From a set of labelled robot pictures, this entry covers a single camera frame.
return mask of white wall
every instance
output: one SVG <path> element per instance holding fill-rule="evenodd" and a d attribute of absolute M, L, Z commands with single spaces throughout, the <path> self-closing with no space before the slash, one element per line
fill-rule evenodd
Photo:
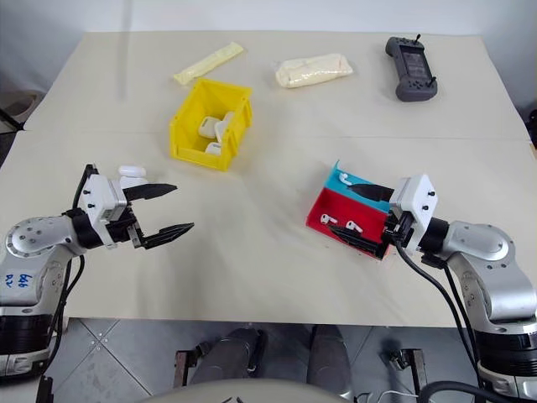
<path fill-rule="evenodd" d="M 84 31 L 124 29 L 480 34 L 514 104 L 537 98 L 536 0 L 0 0 L 0 88 L 46 91 Z"/>

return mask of black remote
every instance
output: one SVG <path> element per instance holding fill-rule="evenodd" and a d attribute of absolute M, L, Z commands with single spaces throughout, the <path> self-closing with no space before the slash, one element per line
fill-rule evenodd
<path fill-rule="evenodd" d="M 394 58 L 399 74 L 395 95 L 401 101 L 426 101 L 436 95 L 436 77 L 430 73 L 425 58 L 425 47 L 416 39 L 392 36 L 386 44 L 386 53 Z"/>

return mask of robotic arm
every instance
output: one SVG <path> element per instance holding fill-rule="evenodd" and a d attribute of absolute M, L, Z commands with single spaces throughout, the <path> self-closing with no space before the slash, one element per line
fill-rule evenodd
<path fill-rule="evenodd" d="M 390 203 L 380 250 L 394 244 L 403 258 L 405 251 L 418 250 L 422 263 L 456 274 L 476 341 L 477 371 L 487 388 L 537 400 L 537 295 L 516 263 L 513 240 L 492 225 L 432 217 L 437 195 L 426 175 L 404 178 L 395 190 L 353 190 Z"/>
<path fill-rule="evenodd" d="M 131 202 L 175 189 L 166 184 L 122 189 L 118 181 L 87 165 L 69 211 L 58 217 L 30 218 L 9 230 L 0 245 L 5 249 L 0 252 L 0 381 L 45 371 L 52 332 L 58 320 L 61 323 L 63 305 L 74 285 L 68 286 L 73 258 L 80 256 L 83 265 L 82 255 L 88 249 L 102 245 L 113 249 L 128 240 L 134 248 L 151 249 L 194 226 L 174 225 L 149 237 L 140 229 Z M 80 197 L 85 211 L 77 206 Z"/>

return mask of metal bracket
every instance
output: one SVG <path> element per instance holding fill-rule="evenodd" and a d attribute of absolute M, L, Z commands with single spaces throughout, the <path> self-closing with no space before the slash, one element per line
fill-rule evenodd
<path fill-rule="evenodd" d="M 209 343 L 203 342 L 193 350 L 179 350 L 175 353 L 174 389 L 186 386 L 188 370 L 194 368 L 198 364 L 198 359 L 205 357 L 211 348 Z"/>
<path fill-rule="evenodd" d="M 423 351 L 420 348 L 403 348 L 390 353 L 389 361 L 399 371 L 403 371 L 408 367 L 412 369 L 414 392 L 419 395 L 424 386 L 427 385 Z"/>

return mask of table surface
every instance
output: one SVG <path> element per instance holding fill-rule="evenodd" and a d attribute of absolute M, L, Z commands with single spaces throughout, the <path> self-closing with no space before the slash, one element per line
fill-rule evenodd
<path fill-rule="evenodd" d="M 149 251 L 125 243 L 88 252 L 68 315 L 453 326 L 438 292 L 393 250 L 378 262 L 304 225 L 341 160 L 342 169 L 385 186 L 428 173 L 440 197 L 435 215 L 505 230 L 537 284 L 537 162 L 482 41 L 425 35 L 439 93 L 405 104 L 395 98 L 395 69 L 383 52 L 388 37 L 86 35 L 0 170 L 0 188 L 11 189 L 2 197 L 9 214 L 0 216 L 0 233 L 67 209 L 85 163 L 110 177 L 119 165 L 143 165 L 150 180 L 179 187 L 134 203 L 143 230 L 196 226 Z M 172 160 L 168 121 L 188 90 L 171 74 L 230 40 L 248 52 L 208 76 L 253 88 L 253 125 L 240 154 L 227 173 Z M 113 58 L 120 42 L 128 43 L 129 60 L 123 98 Z M 271 62 L 334 51 L 357 74 L 276 87 Z M 464 57 L 472 58 L 463 68 L 454 60 Z"/>

